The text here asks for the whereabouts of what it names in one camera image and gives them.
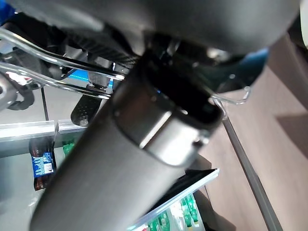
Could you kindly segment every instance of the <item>display shelf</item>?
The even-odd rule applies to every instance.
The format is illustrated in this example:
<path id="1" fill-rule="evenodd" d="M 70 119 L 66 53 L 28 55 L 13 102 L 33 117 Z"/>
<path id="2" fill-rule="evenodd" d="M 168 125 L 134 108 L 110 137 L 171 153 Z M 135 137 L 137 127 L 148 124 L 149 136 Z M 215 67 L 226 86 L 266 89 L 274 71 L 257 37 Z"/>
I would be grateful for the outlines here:
<path id="1" fill-rule="evenodd" d="M 0 158 L 28 153 L 31 138 L 54 135 L 53 120 L 0 125 Z"/>
<path id="2" fill-rule="evenodd" d="M 167 200 L 166 202 L 162 203 L 160 206 L 156 207 L 155 209 L 151 210 L 150 212 L 148 212 L 147 214 L 142 216 L 140 219 L 138 219 L 135 222 L 135 224 L 133 226 L 129 227 L 128 230 L 129 231 L 134 230 L 135 228 L 140 227 L 143 224 L 146 224 L 147 222 L 149 222 L 150 220 L 154 219 L 159 214 L 164 212 L 166 209 L 170 208 L 170 206 L 173 203 L 181 200 L 185 196 L 195 192 L 197 189 L 199 189 L 202 186 L 208 184 L 210 181 L 215 179 L 218 176 L 218 174 L 219 174 L 219 168 L 213 170 L 207 176 L 203 177 L 202 179 L 200 179 L 196 183 L 192 184 L 191 186 L 187 187 L 186 189 L 184 189 L 183 191 L 181 191 L 177 195 L 173 196 L 171 199 Z"/>

